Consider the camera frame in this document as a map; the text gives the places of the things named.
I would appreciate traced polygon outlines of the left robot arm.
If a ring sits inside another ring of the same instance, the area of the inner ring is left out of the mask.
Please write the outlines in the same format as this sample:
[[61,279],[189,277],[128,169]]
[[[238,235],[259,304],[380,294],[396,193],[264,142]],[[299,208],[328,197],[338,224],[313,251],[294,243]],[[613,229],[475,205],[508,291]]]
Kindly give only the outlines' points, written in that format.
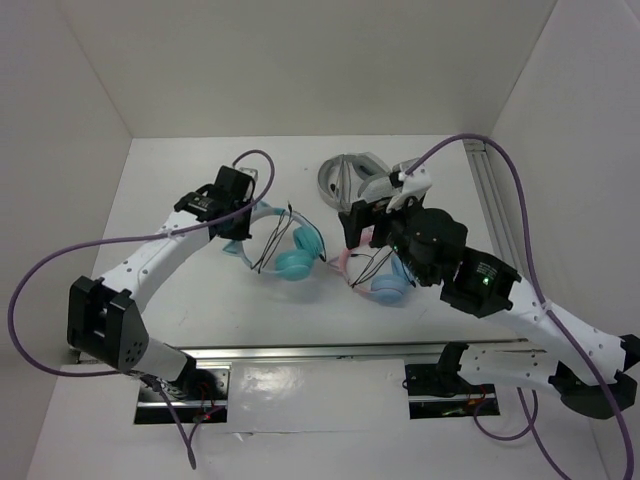
[[257,178],[251,168],[221,167],[214,182],[176,202],[158,238],[97,279],[79,277],[69,292],[69,345],[123,374],[157,379],[176,399],[212,384],[193,357],[152,338],[142,314],[165,281],[212,239],[248,237]]

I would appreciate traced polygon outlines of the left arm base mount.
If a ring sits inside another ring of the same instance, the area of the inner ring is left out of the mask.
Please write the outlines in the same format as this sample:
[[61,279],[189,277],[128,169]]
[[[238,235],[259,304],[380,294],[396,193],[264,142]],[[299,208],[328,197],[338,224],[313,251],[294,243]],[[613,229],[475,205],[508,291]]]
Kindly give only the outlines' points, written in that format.
[[197,420],[205,424],[227,422],[227,404],[231,380],[230,364],[204,364],[208,376],[197,383],[189,393],[180,391],[175,385],[159,380],[159,387],[141,384],[136,401],[135,425],[174,424],[161,392],[170,400],[177,418],[187,426]]

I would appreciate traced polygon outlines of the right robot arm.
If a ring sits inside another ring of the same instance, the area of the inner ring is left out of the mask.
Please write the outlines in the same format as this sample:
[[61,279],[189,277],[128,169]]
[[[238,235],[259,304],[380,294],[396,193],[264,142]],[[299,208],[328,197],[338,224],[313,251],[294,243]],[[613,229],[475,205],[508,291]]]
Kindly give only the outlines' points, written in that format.
[[539,299],[516,269],[468,247],[467,228],[447,212],[416,201],[392,211],[358,201],[338,217],[348,248],[359,246],[371,228],[371,247],[390,247],[420,286],[440,287],[441,301],[453,309],[504,326],[540,349],[491,352],[450,342],[435,366],[429,394],[510,385],[547,392],[573,412],[599,420],[634,405],[637,383],[626,372],[639,361],[638,337],[607,334]]

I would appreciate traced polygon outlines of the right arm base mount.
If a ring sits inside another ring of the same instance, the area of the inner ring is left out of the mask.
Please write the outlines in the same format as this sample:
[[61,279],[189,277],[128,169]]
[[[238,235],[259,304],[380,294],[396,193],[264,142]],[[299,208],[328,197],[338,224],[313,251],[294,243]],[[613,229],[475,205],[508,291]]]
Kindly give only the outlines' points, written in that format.
[[499,416],[496,389],[492,384],[470,385],[464,380],[443,383],[435,364],[410,363],[404,366],[403,388],[407,391],[411,420]]

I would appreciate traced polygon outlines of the teal cat-ear headphones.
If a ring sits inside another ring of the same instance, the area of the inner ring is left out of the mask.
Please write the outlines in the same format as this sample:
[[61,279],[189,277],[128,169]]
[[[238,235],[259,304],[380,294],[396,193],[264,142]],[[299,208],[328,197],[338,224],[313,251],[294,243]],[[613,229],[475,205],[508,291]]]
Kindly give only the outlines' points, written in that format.
[[[286,208],[273,207],[261,201],[253,209],[250,224],[253,225],[266,217],[276,217],[278,222],[257,260],[251,260],[247,256],[244,240],[231,240],[222,251],[239,258],[246,267],[258,275],[275,276],[290,282],[308,278],[317,260],[326,261],[326,246],[322,233],[291,204]],[[292,231],[294,248],[275,255],[283,236],[293,224],[297,225]]]

